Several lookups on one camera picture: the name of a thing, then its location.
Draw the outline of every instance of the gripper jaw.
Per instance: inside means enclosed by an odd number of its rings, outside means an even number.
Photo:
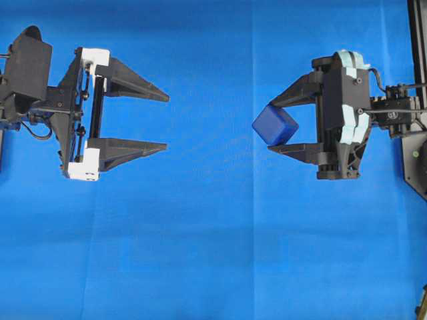
[[[166,150],[164,143],[101,138],[104,97],[168,102],[166,93],[112,57],[110,51],[82,47],[75,50],[58,86],[50,87],[51,52],[52,47],[42,42],[40,30],[31,26],[0,56],[7,58],[5,72],[0,73],[0,130],[19,130],[23,125],[38,139],[54,133],[64,176],[84,181],[96,181],[101,171]],[[90,95],[91,127],[89,139],[83,143],[82,107]],[[44,124],[49,134],[37,136],[24,122]]]

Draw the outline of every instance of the blue block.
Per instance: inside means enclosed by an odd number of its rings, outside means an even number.
[[[268,145],[280,145],[287,143],[299,126],[283,109],[267,105],[252,127]]]

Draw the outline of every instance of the white 3d-printed part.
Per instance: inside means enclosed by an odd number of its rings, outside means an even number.
[[[70,162],[68,175],[70,179],[97,181],[99,179],[99,149],[88,148],[86,141],[83,162]]]
[[[109,65],[109,50],[105,49],[88,49],[83,48],[81,52],[81,63],[83,66],[89,65],[89,73],[92,76],[93,86],[95,86],[95,70],[97,65]],[[104,81],[104,91],[106,89],[107,81]]]

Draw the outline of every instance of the metal rod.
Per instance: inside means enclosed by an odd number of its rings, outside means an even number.
[[[89,138],[99,138],[101,132],[102,105],[104,98],[104,77],[95,79],[95,89],[93,90],[93,105],[91,117],[91,129]]]

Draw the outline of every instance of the bolt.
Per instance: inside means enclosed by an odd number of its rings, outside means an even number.
[[[83,91],[83,92],[81,93],[81,96],[83,97],[83,100],[84,100],[84,101],[86,101],[86,100],[88,100],[88,99],[89,99],[89,92],[87,92],[87,91]]]
[[[387,113],[387,117],[391,120],[396,120],[399,117],[399,113],[398,112],[389,112]]]

